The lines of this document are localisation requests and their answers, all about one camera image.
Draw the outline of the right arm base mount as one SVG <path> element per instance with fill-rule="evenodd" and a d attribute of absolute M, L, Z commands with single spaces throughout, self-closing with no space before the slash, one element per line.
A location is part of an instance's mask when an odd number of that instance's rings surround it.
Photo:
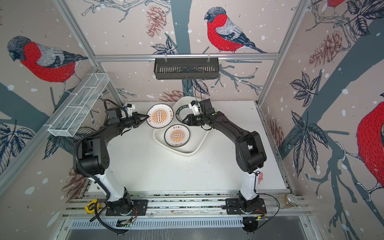
<path fill-rule="evenodd" d="M 256 194 L 256 197 L 251 200 L 246 200 L 246 198 L 239 192 L 237 199 L 225 199 L 225 204 L 222 206 L 222 209 L 226 210 L 228 215 L 267 214 L 264 199 L 260 198 L 259 194 Z"/>

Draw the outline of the orange sunburst plate back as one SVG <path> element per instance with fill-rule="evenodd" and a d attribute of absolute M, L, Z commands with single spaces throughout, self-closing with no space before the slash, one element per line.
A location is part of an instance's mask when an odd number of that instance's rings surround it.
<path fill-rule="evenodd" d="M 167 104 L 156 104 L 148 110 L 147 115 L 148 125 L 154 129 L 161 129 L 173 121 L 174 110 Z"/>

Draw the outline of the orange sunburst plate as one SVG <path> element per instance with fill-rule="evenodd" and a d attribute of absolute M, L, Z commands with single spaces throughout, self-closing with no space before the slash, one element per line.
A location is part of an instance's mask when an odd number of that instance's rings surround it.
<path fill-rule="evenodd" d="M 161 129 L 173 121 L 174 110 L 167 104 L 156 104 L 148 110 L 147 115 L 148 125 L 154 129 Z"/>
<path fill-rule="evenodd" d="M 191 137 L 188 127 L 180 124 L 170 126 L 164 133 L 166 144 L 172 148 L 186 145 Z"/>

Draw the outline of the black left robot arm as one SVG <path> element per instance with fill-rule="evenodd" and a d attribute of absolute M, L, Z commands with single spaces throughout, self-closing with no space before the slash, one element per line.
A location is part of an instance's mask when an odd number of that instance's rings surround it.
<path fill-rule="evenodd" d="M 148 115 L 137 112 L 129 114 L 122 107 L 110 108 L 107 110 L 107 120 L 99 130 L 75 141 L 73 154 L 75 172 L 93 180 L 102 189 L 106 195 L 103 202 L 114 212 L 131 211 L 133 202 L 127 189 L 109 170 L 110 156 L 107 145 L 112 139 L 132 128 L 138 128 L 148 118 Z"/>

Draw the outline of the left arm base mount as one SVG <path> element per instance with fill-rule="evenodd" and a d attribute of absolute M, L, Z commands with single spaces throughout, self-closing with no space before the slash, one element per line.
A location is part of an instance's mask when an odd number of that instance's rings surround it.
<path fill-rule="evenodd" d="M 130 203 L 124 200 L 108 202 L 106 216 L 145 216 L 147 207 L 148 200 L 131 200 Z"/>

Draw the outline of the green rim plate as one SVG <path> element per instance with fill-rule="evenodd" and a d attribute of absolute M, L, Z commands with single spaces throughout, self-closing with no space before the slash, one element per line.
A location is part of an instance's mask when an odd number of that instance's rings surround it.
<path fill-rule="evenodd" d="M 188 115 L 194 115 L 193 110 L 189 105 L 182 105 L 176 110 L 175 117 L 179 123 L 184 123 L 185 119 L 188 118 Z"/>

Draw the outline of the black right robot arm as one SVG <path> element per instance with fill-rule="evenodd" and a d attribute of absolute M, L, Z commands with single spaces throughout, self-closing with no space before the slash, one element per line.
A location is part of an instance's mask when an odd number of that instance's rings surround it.
<path fill-rule="evenodd" d="M 181 122 L 191 127 L 208 125 L 211 129 L 224 134 L 235 145 L 236 162 L 246 173 L 239 193 L 239 203 L 242 208 L 250 208 L 259 202 L 257 183 L 260 169 L 267 160 L 267 154 L 260 134 L 249 132 L 231 122 L 225 114 L 216 111 L 211 100 L 191 101 L 188 104 L 193 113 L 187 115 Z"/>

